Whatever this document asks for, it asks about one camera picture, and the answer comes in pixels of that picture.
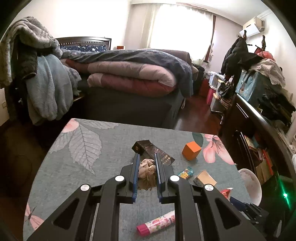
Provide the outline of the brown tissue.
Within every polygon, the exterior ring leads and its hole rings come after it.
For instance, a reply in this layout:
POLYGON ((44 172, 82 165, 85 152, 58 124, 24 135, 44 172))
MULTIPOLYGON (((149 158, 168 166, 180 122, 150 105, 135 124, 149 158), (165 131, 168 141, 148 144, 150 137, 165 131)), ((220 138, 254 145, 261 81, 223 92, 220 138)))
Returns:
POLYGON ((138 190, 151 191, 156 185, 156 166, 154 160, 142 160, 138 169, 138 190))

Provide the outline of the beige cardboard box lid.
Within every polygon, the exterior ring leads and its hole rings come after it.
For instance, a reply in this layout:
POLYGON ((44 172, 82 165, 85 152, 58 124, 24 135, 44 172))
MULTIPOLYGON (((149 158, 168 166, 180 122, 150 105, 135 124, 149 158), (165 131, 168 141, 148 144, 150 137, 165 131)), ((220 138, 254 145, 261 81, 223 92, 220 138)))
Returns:
POLYGON ((193 180, 194 184, 203 187, 206 184, 215 186, 217 182, 212 178, 206 170, 201 171, 193 180))

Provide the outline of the black paper package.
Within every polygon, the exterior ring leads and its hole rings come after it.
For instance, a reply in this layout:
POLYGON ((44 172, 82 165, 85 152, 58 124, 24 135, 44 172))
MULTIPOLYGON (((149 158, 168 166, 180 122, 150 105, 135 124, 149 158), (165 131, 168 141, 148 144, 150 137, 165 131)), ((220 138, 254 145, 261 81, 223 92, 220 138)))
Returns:
POLYGON ((155 158, 155 154, 158 153, 160 156, 160 161, 163 165, 170 166, 175 161, 172 156, 159 149, 157 146, 151 143, 150 140, 136 141, 132 146, 132 150, 140 156, 144 156, 147 159, 153 160, 155 158))

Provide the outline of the red white carton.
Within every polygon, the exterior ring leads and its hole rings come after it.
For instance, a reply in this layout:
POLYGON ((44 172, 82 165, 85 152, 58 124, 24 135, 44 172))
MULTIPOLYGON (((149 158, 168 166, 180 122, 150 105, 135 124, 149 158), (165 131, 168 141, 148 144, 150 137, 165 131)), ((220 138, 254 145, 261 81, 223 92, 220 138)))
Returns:
POLYGON ((231 191, 233 190, 232 187, 226 188, 220 191, 220 193, 227 199, 230 200, 231 197, 231 191))

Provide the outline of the pink trash bin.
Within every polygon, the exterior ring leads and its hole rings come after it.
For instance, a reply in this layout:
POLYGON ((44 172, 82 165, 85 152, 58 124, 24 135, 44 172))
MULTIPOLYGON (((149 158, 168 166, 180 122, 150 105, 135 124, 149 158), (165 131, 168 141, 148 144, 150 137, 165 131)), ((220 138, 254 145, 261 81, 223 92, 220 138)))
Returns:
POLYGON ((251 202, 259 206, 262 200, 262 188, 257 176, 252 171, 245 168, 240 169, 238 172, 244 181, 251 202))

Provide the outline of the pink glue stick tube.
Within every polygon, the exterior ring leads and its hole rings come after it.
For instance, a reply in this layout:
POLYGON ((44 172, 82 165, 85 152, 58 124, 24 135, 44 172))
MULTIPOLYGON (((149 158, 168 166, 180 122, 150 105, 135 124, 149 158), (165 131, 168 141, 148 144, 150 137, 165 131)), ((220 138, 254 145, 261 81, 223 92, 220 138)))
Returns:
POLYGON ((175 223, 175 211, 170 211, 154 220, 146 222, 137 226, 138 233, 142 236, 148 236, 152 233, 158 232, 164 228, 175 223))

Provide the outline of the orange cube box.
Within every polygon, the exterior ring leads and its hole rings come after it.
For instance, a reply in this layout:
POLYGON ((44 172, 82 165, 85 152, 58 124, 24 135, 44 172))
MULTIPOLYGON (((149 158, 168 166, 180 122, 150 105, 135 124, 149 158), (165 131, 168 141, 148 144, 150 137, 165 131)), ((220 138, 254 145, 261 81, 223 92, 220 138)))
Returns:
POLYGON ((198 154, 201 152, 201 149, 202 148, 195 141, 192 141, 185 144, 184 149, 182 150, 182 155, 186 160, 192 161, 198 156, 198 154))

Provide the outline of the floral grey table cloth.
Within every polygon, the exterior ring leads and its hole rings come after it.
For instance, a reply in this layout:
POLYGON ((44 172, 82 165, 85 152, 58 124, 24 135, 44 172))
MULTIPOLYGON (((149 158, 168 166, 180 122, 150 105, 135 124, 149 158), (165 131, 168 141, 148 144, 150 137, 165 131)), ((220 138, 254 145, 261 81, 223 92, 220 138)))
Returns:
POLYGON ((174 172, 191 167, 195 174, 207 171, 216 188, 231 188, 231 196, 250 202, 244 182, 234 165, 219 156, 207 163, 203 154, 187 161, 182 150, 185 144, 198 140, 203 147, 217 137, 210 134, 176 131, 164 128, 73 119, 55 140, 39 168, 30 191, 23 238, 33 232, 33 217, 48 218, 82 184, 97 186, 118 175, 123 166, 133 161, 135 142, 149 140, 174 158, 174 172))

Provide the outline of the dark wooden bed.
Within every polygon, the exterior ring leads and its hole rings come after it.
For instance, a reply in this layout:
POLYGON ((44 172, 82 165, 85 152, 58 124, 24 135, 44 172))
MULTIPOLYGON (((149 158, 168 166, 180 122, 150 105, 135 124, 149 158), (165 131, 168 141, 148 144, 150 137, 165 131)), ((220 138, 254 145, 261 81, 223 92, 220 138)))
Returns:
POLYGON ((114 89, 89 87, 88 74, 79 74, 82 80, 78 88, 84 93, 79 118, 173 128, 185 99, 178 83, 176 89, 166 96, 146 97, 114 89))

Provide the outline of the dark wooden desk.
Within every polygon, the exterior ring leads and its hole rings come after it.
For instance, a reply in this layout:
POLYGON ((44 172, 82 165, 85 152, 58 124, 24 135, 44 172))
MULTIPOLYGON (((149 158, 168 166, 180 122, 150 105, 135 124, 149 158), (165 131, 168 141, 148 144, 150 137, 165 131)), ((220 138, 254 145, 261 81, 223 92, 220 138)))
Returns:
POLYGON ((267 177, 259 206, 269 212, 271 224, 281 221, 283 232, 295 232, 295 169, 276 129, 235 94, 222 118, 219 137, 237 169, 248 169, 259 180, 267 177))

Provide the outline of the black suitcase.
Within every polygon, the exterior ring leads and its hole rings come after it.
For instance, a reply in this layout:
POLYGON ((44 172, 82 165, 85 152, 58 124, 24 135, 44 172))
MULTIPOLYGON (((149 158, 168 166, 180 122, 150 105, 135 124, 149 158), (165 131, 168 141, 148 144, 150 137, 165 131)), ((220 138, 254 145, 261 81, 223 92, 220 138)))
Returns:
POLYGON ((197 73, 195 73, 193 82, 193 91, 194 94, 197 95, 203 82, 205 68, 195 63, 193 64, 193 66, 198 70, 197 73))

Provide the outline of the teal storage box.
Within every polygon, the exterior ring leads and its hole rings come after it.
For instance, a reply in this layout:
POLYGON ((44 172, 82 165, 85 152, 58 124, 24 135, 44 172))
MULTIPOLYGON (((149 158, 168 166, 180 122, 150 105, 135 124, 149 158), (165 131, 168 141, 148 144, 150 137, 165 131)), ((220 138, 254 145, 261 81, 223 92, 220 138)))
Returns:
POLYGON ((244 98, 254 108, 259 107, 258 100, 262 101, 264 94, 280 94, 280 85, 273 85, 270 79, 260 72, 243 70, 235 92, 244 98))

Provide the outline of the star pattern pillow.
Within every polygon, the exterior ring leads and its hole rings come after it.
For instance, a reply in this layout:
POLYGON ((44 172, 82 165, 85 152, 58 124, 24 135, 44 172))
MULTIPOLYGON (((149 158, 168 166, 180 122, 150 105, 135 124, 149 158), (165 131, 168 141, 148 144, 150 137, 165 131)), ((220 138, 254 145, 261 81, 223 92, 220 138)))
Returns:
POLYGON ((60 49, 80 52, 105 52, 108 48, 105 45, 84 45, 84 46, 61 46, 60 49))

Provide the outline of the white window curtain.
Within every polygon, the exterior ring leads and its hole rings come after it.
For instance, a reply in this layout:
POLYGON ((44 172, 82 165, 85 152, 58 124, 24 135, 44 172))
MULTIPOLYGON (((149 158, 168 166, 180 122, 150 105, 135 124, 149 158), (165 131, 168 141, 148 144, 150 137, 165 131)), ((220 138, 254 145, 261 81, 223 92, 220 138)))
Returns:
POLYGON ((188 52, 203 60, 213 36, 214 15, 177 4, 159 4, 152 15, 147 46, 188 52))

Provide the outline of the white air conditioner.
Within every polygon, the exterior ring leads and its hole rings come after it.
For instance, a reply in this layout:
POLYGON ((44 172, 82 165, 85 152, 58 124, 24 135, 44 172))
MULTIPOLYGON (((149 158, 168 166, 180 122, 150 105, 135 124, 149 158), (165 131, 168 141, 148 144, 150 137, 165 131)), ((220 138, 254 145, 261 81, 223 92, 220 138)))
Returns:
POLYGON ((258 17, 254 17, 243 25, 243 29, 239 32, 239 34, 241 35, 241 37, 243 37, 244 34, 246 35, 246 37, 251 37, 263 32, 264 29, 264 20, 258 17))

